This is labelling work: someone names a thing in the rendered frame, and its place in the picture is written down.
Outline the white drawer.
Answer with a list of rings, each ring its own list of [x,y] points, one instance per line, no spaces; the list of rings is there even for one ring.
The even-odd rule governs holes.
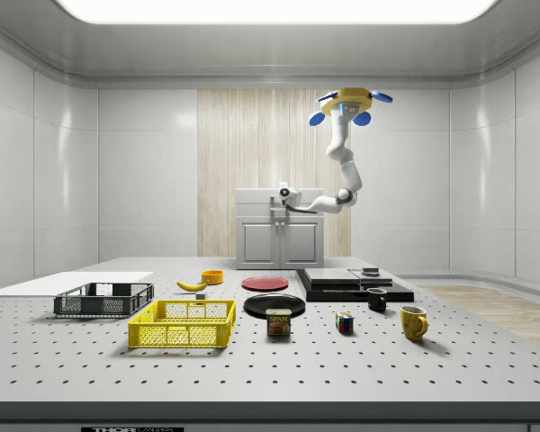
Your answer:
[[[320,188],[299,188],[301,194],[300,205],[310,205],[317,197],[325,195],[325,190]],[[274,188],[237,188],[237,203],[280,203],[281,198],[278,189]]]

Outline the white cabinet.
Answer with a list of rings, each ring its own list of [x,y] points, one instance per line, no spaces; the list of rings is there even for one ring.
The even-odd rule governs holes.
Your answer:
[[[238,269],[322,267],[323,214],[287,211],[280,203],[237,203]]]

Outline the red plate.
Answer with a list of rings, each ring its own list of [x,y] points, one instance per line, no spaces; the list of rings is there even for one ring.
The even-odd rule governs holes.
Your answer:
[[[287,279],[277,276],[255,276],[244,279],[241,286],[250,291],[275,292],[287,288]]]

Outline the black stove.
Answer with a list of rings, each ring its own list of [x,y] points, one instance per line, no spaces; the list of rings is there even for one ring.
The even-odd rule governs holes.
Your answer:
[[[298,269],[307,302],[366,302],[368,288],[387,291],[388,302],[413,302],[414,292],[386,275],[365,274],[360,269]]]

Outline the black plate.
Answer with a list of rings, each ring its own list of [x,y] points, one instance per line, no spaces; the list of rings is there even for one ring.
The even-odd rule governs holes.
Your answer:
[[[289,309],[292,316],[299,316],[305,311],[305,301],[290,294],[265,293],[247,298],[244,310],[249,314],[264,318],[267,309]]]

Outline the flat-sided can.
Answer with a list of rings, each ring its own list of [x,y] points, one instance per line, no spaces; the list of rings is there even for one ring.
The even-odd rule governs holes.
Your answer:
[[[289,336],[292,332],[290,309],[266,309],[267,334],[269,336]]]

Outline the black mug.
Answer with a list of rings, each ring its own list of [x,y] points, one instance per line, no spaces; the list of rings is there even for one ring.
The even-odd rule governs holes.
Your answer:
[[[383,288],[368,288],[368,306],[371,311],[384,312],[386,310],[387,291]]]

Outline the drone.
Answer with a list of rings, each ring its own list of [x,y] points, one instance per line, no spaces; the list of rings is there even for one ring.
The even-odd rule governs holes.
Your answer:
[[[329,92],[316,100],[320,104],[320,109],[310,116],[309,125],[317,126],[327,115],[331,115],[332,109],[338,108],[341,115],[354,113],[354,124],[365,126],[371,120],[371,115],[367,110],[371,107],[373,99],[384,103],[393,101],[387,94],[365,88],[345,87]]]

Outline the yellow basket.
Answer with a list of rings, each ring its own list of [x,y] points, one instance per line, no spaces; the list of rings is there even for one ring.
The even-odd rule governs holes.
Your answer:
[[[129,347],[226,347],[234,300],[157,300],[128,322]]]

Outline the yellow mug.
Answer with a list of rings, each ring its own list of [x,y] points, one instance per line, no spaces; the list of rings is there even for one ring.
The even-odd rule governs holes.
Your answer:
[[[411,305],[400,307],[400,319],[406,338],[420,341],[428,331],[427,311]]]

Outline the dark grey basket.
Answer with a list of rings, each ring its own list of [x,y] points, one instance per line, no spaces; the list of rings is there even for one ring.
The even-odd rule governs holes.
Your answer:
[[[129,317],[154,297],[152,283],[86,283],[58,294],[54,313],[73,317]]]

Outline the white board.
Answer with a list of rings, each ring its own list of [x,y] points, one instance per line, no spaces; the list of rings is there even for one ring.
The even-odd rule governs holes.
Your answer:
[[[152,272],[62,272],[0,289],[0,296],[56,296],[88,283],[136,283]]]

